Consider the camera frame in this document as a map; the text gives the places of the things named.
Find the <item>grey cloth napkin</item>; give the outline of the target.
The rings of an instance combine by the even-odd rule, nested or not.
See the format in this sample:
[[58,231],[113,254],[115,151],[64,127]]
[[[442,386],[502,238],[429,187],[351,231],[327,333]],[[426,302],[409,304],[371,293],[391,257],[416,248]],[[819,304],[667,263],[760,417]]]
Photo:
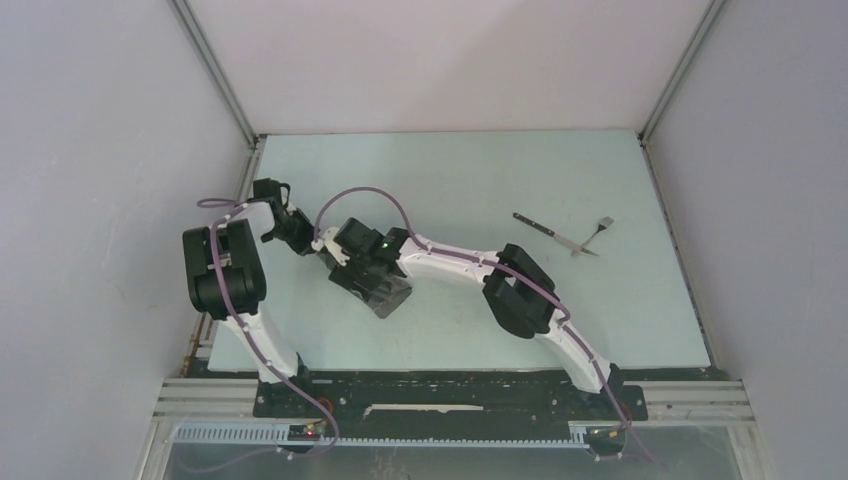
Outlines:
[[412,293],[407,276],[394,263],[364,256],[342,265],[329,253],[320,253],[319,257],[330,271],[328,279],[380,319],[387,318]]

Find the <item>silver metal utensil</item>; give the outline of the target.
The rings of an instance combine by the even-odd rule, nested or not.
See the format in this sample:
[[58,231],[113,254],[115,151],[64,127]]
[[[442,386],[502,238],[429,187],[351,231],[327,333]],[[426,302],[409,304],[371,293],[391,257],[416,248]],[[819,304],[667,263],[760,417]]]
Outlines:
[[583,255],[588,255],[588,256],[591,256],[591,257],[598,257],[597,253],[589,250],[585,246],[582,246],[581,244],[578,244],[577,242],[574,242],[574,241],[564,237],[563,235],[551,230],[550,228],[548,228],[544,225],[539,224],[538,222],[536,222],[532,219],[525,217],[524,215],[521,215],[518,212],[513,212],[512,217],[515,220],[521,222],[522,224],[533,228],[534,230],[552,238],[557,243],[567,247],[568,249],[571,250],[571,252],[573,254],[576,254],[576,255],[583,254]]

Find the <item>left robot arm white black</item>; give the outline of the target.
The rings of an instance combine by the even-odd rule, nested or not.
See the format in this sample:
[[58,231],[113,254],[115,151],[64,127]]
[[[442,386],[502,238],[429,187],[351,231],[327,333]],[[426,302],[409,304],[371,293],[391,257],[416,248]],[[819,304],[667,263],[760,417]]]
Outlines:
[[282,384],[277,402],[292,416],[316,403],[310,372],[265,308],[268,286],[257,244],[285,242],[295,253],[313,252],[313,226],[301,210],[277,200],[207,198],[201,208],[229,211],[208,227],[183,233],[190,301],[200,313],[228,328],[251,354],[259,379]]

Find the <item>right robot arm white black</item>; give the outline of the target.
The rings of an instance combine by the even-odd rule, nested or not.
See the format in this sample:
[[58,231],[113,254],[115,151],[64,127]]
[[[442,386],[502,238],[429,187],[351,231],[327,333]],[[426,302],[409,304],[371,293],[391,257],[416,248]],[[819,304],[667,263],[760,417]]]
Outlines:
[[415,235],[356,243],[318,242],[331,265],[330,280],[387,318],[412,293],[412,280],[430,278],[480,288],[497,324],[507,333],[544,344],[559,360],[585,411],[606,418],[622,403],[619,368],[604,359],[572,326],[547,274],[520,247],[474,251]]

